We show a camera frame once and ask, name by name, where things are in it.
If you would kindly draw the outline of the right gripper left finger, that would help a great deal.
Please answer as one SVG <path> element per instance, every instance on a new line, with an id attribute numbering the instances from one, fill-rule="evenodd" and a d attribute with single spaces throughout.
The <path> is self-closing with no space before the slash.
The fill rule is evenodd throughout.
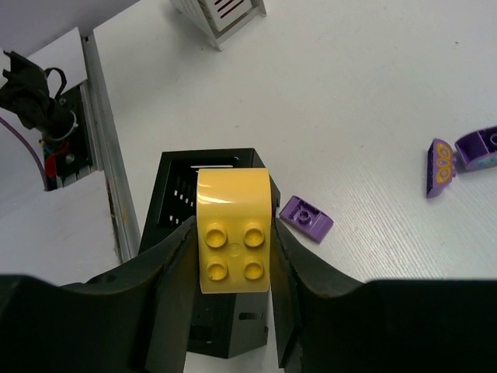
<path id="1" fill-rule="evenodd" d="M 3 372 L 181 372 L 198 283 L 195 218 L 86 283 L 1 278 Z"/>

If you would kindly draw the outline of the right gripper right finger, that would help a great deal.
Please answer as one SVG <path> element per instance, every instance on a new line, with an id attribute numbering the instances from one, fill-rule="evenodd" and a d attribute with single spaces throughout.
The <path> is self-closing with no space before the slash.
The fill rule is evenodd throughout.
<path id="1" fill-rule="evenodd" d="M 270 282 L 286 372 L 494 372 L 494 280 L 357 281 L 280 220 Z"/>

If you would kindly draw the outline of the black two-compartment container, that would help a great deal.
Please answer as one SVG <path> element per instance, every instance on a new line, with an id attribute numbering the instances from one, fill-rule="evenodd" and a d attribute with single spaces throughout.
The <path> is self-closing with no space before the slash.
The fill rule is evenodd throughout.
<path id="1" fill-rule="evenodd" d="M 279 204 L 252 148 L 162 153 L 140 249 L 196 218 L 200 284 L 189 351 L 230 358 L 266 344 L 270 226 Z"/>

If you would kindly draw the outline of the yellow red lego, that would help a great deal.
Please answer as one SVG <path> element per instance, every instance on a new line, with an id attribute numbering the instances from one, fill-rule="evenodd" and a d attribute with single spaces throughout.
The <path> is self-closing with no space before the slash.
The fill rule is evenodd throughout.
<path id="1" fill-rule="evenodd" d="M 200 289 L 269 289 L 272 196 L 266 168 L 200 169 L 196 187 Z"/>

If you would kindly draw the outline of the purple pink lego slope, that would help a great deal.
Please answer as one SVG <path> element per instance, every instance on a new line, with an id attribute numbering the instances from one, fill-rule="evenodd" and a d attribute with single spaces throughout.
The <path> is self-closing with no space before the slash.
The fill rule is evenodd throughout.
<path id="1" fill-rule="evenodd" d="M 426 197 L 438 197 L 456 176 L 457 159 L 452 147 L 434 138 L 427 150 Z"/>

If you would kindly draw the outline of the purple lego piece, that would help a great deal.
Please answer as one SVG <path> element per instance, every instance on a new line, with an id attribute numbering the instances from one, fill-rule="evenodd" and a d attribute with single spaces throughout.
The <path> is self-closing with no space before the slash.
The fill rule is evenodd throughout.
<path id="1" fill-rule="evenodd" d="M 496 166 L 497 127 L 473 131 L 459 138 L 455 148 L 467 171 L 476 171 Z"/>

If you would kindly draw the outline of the small lilac lego brick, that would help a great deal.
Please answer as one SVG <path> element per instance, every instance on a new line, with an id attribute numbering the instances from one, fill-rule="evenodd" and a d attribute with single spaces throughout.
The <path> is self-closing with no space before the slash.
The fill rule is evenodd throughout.
<path id="1" fill-rule="evenodd" d="M 280 211 L 280 219 L 316 243 L 321 243 L 334 225 L 325 212 L 295 195 Z"/>

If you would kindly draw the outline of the white two-compartment container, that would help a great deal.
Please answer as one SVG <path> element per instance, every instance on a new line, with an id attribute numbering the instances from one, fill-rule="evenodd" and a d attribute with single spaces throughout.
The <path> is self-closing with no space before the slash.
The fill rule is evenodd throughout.
<path id="1" fill-rule="evenodd" d="M 222 50 L 222 43 L 256 16 L 267 16 L 263 0 L 173 0 L 171 3 L 218 51 Z"/>

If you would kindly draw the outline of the aluminium front rail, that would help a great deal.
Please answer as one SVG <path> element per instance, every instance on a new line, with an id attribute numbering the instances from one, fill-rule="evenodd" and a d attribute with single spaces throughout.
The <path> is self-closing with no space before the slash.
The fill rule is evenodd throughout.
<path id="1" fill-rule="evenodd" d="M 140 248 L 141 231 L 132 201 L 116 125 L 110 105 L 96 37 L 82 39 L 88 79 L 81 88 L 94 165 L 105 173 L 117 255 L 122 262 L 134 258 Z"/>

